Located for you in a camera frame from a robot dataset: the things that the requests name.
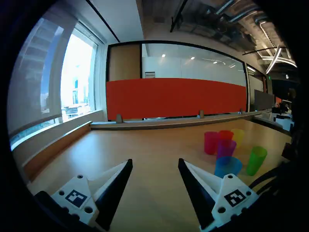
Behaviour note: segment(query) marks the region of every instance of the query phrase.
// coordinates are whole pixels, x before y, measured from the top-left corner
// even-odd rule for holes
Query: plastic cup
[[[230,139],[219,139],[217,159],[223,156],[232,156],[236,148],[236,142]]]
[[[228,130],[219,131],[219,139],[232,139],[234,133]]]
[[[232,140],[236,142],[236,148],[239,148],[244,139],[244,131],[241,129],[232,129],[231,132],[234,133]]]
[[[232,156],[224,156],[217,159],[215,175],[220,178],[231,173],[237,176],[242,167],[243,164],[239,159]]]
[[[204,134],[204,151],[209,155],[215,154],[218,148],[218,132],[209,131]]]
[[[267,156],[267,150],[263,147],[253,147],[251,150],[250,160],[247,166],[247,174],[253,176],[261,167]]]

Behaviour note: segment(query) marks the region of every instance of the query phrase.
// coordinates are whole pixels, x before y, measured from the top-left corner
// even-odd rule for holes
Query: yellow cup
[[[231,132],[234,133],[232,140],[236,142],[236,148],[239,148],[244,139],[244,131],[241,129],[232,129]]]

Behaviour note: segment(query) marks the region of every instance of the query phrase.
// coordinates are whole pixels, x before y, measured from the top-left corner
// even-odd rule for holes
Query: orange panel
[[[281,101],[282,101],[282,100],[281,100],[279,97],[276,97],[276,103],[279,104],[279,103],[281,103]]]
[[[246,87],[211,80],[151,78],[106,83],[108,119],[156,118],[246,110]]]

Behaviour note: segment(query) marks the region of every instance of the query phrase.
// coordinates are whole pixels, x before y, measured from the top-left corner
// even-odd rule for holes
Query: blue cup
[[[217,159],[215,175],[220,178],[230,173],[237,176],[242,167],[243,164],[239,159],[232,156],[223,156]]]

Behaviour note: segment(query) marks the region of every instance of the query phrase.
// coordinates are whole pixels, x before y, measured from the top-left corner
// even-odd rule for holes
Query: wooden table
[[[94,179],[101,172],[129,159],[133,170],[110,231],[199,231],[199,222],[177,168],[178,159],[214,173],[216,157],[204,153],[204,132],[245,130],[242,147],[234,156],[243,163],[238,177],[250,184],[286,160],[281,157],[290,137],[247,120],[162,130],[91,131],[57,156],[29,184],[35,194],[54,193],[73,176]],[[268,155],[251,177],[245,168],[250,150],[260,145]]]

